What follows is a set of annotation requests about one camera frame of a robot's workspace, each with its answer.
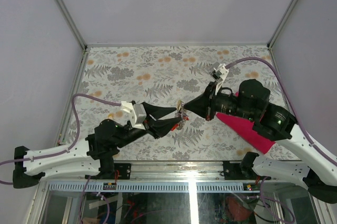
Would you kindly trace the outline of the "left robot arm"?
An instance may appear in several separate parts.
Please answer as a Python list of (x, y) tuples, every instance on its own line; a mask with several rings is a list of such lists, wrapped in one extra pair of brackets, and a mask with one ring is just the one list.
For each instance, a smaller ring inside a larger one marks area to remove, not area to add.
[(129, 115), (125, 125), (105, 119), (94, 129), (93, 134), (67, 145), (44, 150), (16, 147), (13, 187), (29, 188), (50, 178), (116, 179), (113, 156), (121, 148), (146, 135), (155, 139), (164, 137), (182, 121), (180, 115), (165, 118), (176, 108), (125, 101), (120, 107)]

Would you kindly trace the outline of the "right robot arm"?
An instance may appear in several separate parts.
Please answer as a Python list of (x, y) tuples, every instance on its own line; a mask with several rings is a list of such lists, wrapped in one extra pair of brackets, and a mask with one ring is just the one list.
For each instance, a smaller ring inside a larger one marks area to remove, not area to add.
[(270, 90), (255, 79), (243, 81), (237, 95), (216, 93), (215, 83), (211, 82), (203, 94), (187, 102), (184, 108), (207, 121), (217, 113), (246, 119), (258, 135), (287, 148), (303, 161), (303, 164), (290, 164), (249, 152), (240, 164), (244, 178), (257, 175), (285, 180), (323, 202), (335, 204), (336, 164), (325, 157), (335, 159), (336, 156), (327, 149), (316, 150), (318, 143), (309, 142), (295, 116), (270, 103), (269, 96)]

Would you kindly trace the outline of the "key bunch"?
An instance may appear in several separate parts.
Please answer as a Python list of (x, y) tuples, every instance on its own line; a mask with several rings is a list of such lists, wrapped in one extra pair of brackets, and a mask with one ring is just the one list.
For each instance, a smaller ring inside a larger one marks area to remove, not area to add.
[(189, 120), (186, 110), (184, 109), (184, 102), (182, 100), (178, 100), (177, 102), (175, 117), (181, 118), (181, 120), (175, 126), (173, 126), (171, 130), (182, 130), (186, 121)]

